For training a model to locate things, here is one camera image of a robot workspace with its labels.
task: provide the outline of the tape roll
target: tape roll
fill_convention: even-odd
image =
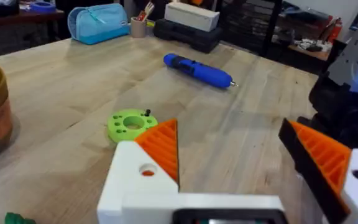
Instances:
[[[33,12],[55,12],[56,6],[50,2],[32,2],[30,11]]]

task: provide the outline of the blue pouch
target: blue pouch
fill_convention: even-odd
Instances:
[[[71,37],[85,44],[96,44],[130,32],[127,14],[118,3],[76,7],[69,13],[67,23]]]

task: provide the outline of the green gear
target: green gear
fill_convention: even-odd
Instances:
[[[34,220],[23,218],[19,214],[12,212],[6,213],[5,224],[36,224]]]
[[[122,140],[133,141],[156,125],[158,125],[157,120],[145,110],[126,109],[114,113],[108,120],[107,128],[109,137],[119,143]]]

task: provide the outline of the blue cordless screwdriver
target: blue cordless screwdriver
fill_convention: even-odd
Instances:
[[[164,56],[164,63],[218,88],[238,86],[226,72],[179,55],[167,54]]]

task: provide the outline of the desk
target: desk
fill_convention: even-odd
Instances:
[[[315,57],[315,58],[320,59],[322,61],[327,61],[329,53],[331,53],[331,51],[329,51],[329,52],[310,52],[308,50],[301,49],[301,48],[299,48],[299,47],[297,47],[295,45],[289,45],[288,48],[292,49],[292,50],[296,50],[299,53],[303,53],[305,55]]]
[[[21,24],[28,22],[48,22],[58,19],[62,19],[65,13],[61,10],[56,10],[53,13],[38,13],[38,12],[28,12],[25,10],[20,10],[18,15],[0,17],[0,26],[11,25],[11,24]],[[48,23],[48,36],[50,41],[54,40],[53,25]]]
[[[171,70],[169,52],[230,73],[240,85],[218,90]],[[283,118],[314,114],[317,77],[218,45],[120,37],[96,45],[62,40],[0,56],[14,134],[0,154],[0,223],[6,212],[39,223],[96,224],[96,205],[115,145],[106,121],[124,108],[178,119],[182,192],[277,194],[291,224],[321,214],[277,137]]]

